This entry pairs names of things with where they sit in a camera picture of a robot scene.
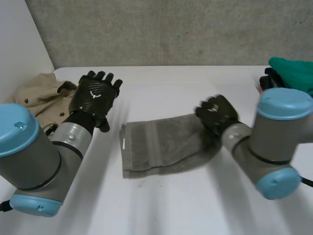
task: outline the towel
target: towel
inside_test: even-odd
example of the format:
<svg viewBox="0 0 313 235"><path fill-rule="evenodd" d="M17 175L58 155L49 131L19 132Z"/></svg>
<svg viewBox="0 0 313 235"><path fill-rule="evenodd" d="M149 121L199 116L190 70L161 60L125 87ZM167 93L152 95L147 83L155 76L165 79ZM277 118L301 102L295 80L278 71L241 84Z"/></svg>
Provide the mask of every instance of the towel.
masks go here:
<svg viewBox="0 0 313 235"><path fill-rule="evenodd" d="M208 162L221 148L195 114L129 122L120 131L124 178L187 171Z"/></svg>

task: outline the table surface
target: table surface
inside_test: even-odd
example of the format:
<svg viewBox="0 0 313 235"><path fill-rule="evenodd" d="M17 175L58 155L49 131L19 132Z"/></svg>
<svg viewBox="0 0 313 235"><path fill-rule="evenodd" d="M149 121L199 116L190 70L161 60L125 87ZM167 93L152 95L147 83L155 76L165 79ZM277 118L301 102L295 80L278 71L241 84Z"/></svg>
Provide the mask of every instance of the table surface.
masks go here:
<svg viewBox="0 0 313 235"><path fill-rule="evenodd" d="M2 235L309 235L313 190L269 201L223 148L207 164L188 172L123 179L118 132L129 121L192 113L201 100L223 94L241 121L253 123L255 81L266 66L81 67L55 71L78 83L89 70L112 72L124 84L109 113L111 130L95 131L91 146L53 218L16 211L0 214ZM312 144L300 145L293 166L312 174ZM0 199L14 188L0 179Z"/></svg>

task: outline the white logo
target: white logo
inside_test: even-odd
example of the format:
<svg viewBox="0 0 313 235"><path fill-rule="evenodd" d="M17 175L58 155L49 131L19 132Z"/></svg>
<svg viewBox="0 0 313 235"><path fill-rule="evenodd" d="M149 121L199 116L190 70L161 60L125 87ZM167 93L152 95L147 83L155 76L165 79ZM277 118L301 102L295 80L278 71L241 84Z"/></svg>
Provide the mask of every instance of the white logo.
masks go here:
<svg viewBox="0 0 313 235"><path fill-rule="evenodd" d="M212 109L208 109L208 111L210 111L210 112L217 112L218 108L219 108L219 106L217 104L214 104L214 107Z"/></svg>
<svg viewBox="0 0 313 235"><path fill-rule="evenodd" d="M91 94L91 96L92 96L92 98L93 98L93 99L98 98L98 97L100 97L100 96L101 96L100 94L99 94L99 95L95 95L95 94L93 94L93 93L92 93L92 91L90 91L90 94Z"/></svg>

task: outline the green object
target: green object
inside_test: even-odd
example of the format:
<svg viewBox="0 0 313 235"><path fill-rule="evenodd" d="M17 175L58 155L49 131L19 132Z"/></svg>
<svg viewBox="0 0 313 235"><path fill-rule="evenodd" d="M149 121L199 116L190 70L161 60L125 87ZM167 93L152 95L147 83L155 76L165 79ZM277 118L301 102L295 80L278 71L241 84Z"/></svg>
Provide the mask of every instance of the green object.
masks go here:
<svg viewBox="0 0 313 235"><path fill-rule="evenodd" d="M313 62L271 57L268 64L281 76L287 87L313 95Z"/></svg>

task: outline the gray wall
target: gray wall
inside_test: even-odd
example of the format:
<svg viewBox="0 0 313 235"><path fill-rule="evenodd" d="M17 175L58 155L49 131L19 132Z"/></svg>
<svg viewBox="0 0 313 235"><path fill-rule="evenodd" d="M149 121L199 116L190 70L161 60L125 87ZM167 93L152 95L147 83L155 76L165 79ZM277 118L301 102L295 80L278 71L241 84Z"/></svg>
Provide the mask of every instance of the gray wall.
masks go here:
<svg viewBox="0 0 313 235"><path fill-rule="evenodd" d="M312 0L26 0L55 68L313 60Z"/></svg>

